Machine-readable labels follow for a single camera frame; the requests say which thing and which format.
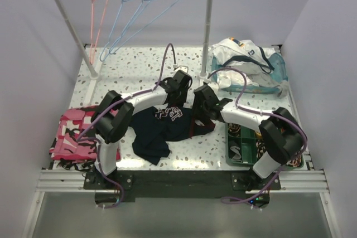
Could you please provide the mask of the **navy tank top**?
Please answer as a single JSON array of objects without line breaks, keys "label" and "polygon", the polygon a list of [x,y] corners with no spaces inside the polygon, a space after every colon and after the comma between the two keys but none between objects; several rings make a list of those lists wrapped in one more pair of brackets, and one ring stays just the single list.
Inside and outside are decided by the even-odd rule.
[{"label": "navy tank top", "polygon": [[129,126],[136,135],[132,143],[134,153],[155,166],[169,156],[167,142],[206,135],[215,129],[210,119],[196,119],[192,109],[178,106],[142,110],[132,116]]}]

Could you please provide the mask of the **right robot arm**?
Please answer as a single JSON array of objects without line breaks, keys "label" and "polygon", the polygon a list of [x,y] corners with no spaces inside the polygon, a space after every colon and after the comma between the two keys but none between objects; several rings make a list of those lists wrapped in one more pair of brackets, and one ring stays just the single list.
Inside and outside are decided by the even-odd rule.
[{"label": "right robot arm", "polygon": [[248,182],[254,189],[262,189],[268,176],[281,169],[287,162],[303,153],[307,136],[291,113],[279,107],[277,110],[259,110],[228,98],[218,98],[207,84],[194,90],[193,115],[202,122],[215,120],[238,124],[261,134],[266,152],[253,165]]}]

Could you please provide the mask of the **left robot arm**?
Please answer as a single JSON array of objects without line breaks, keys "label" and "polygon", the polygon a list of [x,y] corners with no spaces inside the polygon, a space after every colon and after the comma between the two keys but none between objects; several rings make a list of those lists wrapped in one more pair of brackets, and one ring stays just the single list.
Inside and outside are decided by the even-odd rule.
[{"label": "left robot arm", "polygon": [[177,70],[172,77],[159,81],[153,89],[119,94],[109,91],[91,118],[91,127],[100,141],[95,167],[99,171],[96,183],[103,189],[115,184],[116,154],[119,140],[125,135],[136,113],[156,105],[184,104],[192,85],[192,77]]}]

